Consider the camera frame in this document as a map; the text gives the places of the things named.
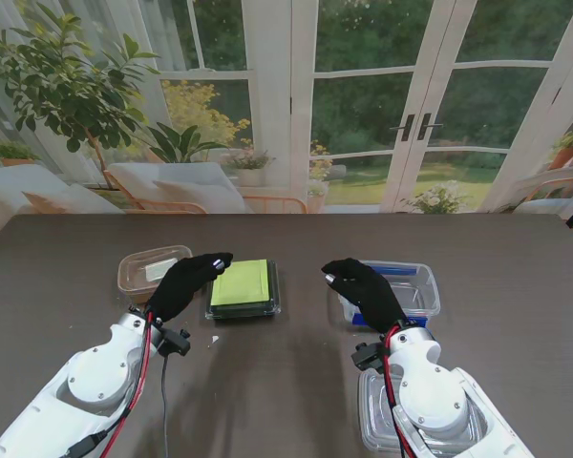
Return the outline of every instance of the green sponge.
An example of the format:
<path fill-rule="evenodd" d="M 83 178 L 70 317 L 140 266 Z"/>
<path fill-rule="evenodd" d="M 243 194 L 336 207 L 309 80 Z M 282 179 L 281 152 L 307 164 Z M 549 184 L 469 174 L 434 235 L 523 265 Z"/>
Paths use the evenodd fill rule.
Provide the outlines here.
<path fill-rule="evenodd" d="M 267 260 L 244 260 L 232 262 L 214 281 L 210 305 L 267 301 Z"/>

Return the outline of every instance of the white cushion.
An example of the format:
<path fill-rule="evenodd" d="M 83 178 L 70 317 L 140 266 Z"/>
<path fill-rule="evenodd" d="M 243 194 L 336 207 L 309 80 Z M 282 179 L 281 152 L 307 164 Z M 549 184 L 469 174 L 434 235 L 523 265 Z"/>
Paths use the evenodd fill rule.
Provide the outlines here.
<path fill-rule="evenodd" d="M 172 198 L 161 190 L 154 181 L 172 181 L 180 183 L 214 184 L 239 194 L 215 162 L 195 164 L 111 164 L 108 171 L 135 198 L 159 202 L 171 201 Z"/>
<path fill-rule="evenodd" d="M 22 191 L 53 193 L 68 185 L 35 164 L 0 168 L 0 230 L 15 215 L 36 213 Z"/>
<path fill-rule="evenodd" d="M 246 204 L 240 194 L 216 184 L 154 181 L 165 192 L 170 202 L 190 202 L 201 205 L 208 213 L 246 213 Z"/>
<path fill-rule="evenodd" d="M 105 198 L 79 184 L 73 184 L 70 188 L 59 193 L 25 193 L 25 196 L 40 213 L 73 213 L 79 215 L 124 213 Z"/>
<path fill-rule="evenodd" d="M 573 198 L 540 198 L 521 203 L 514 213 L 558 215 L 562 219 L 573 216 Z"/>

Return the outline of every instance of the black glove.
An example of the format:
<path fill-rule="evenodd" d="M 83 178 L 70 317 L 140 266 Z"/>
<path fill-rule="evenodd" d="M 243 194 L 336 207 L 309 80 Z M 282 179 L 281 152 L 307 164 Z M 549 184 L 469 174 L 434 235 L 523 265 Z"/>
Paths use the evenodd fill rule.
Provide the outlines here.
<path fill-rule="evenodd" d="M 323 267 L 323 272 L 335 277 L 330 287 L 359 307 L 365 322 L 386 333 L 406 316 L 387 280 L 364 263 L 348 258 L 334 260 Z"/>
<path fill-rule="evenodd" d="M 212 263 L 222 260 L 218 270 Z M 184 310 L 196 291 L 207 282 L 215 280 L 231 265 L 231 253 L 213 253 L 179 260 L 166 272 L 157 290 L 147 303 L 147 310 L 165 323 Z"/>

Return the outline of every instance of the lawn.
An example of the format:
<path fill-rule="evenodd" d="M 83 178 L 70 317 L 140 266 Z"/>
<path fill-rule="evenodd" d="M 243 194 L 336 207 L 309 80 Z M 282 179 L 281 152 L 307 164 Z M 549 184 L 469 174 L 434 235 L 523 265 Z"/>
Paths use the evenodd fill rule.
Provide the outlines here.
<path fill-rule="evenodd" d="M 468 195 L 467 207 L 475 210 L 482 203 L 499 169 L 480 169 L 446 162 L 423 164 L 414 187 L 414 195 L 435 184 L 451 179 L 458 181 Z M 386 186 L 386 167 L 349 167 L 347 176 L 329 183 L 326 205 L 377 204 Z"/>

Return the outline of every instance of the transparent plastic box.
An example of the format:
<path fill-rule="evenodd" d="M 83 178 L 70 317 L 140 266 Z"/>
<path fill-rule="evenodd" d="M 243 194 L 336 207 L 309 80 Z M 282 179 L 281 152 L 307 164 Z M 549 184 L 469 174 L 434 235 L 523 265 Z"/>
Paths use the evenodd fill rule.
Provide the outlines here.
<path fill-rule="evenodd" d="M 230 305 L 212 305 L 213 283 L 208 283 L 202 290 L 205 306 L 205 317 L 208 320 L 228 320 L 272 316 L 280 313 L 280 284 L 278 266 L 275 261 L 267 260 L 267 281 L 269 282 L 269 300 L 265 302 L 234 303 Z"/>
<path fill-rule="evenodd" d="M 408 318 L 421 326 L 437 315 L 441 308 L 437 284 L 431 268 L 425 264 L 361 260 L 389 281 L 401 308 Z M 344 319 L 355 325 L 367 325 L 358 307 L 339 296 L 344 308 Z"/>
<path fill-rule="evenodd" d="M 395 400 L 399 403 L 401 376 L 391 374 Z M 399 453 L 399 439 L 394 429 L 389 408 L 384 376 L 370 369 L 359 376 L 359 421 L 363 444 L 371 451 Z M 450 458 L 477 444 L 488 432 L 488 425 L 481 411 L 472 403 L 467 405 L 467 427 L 451 439 L 437 439 L 419 430 L 424 442 L 434 456 Z"/>
<path fill-rule="evenodd" d="M 159 286 L 170 267 L 183 258 L 191 258 L 183 245 L 164 246 L 129 255 L 118 265 L 117 285 L 135 304 L 144 304 Z"/>

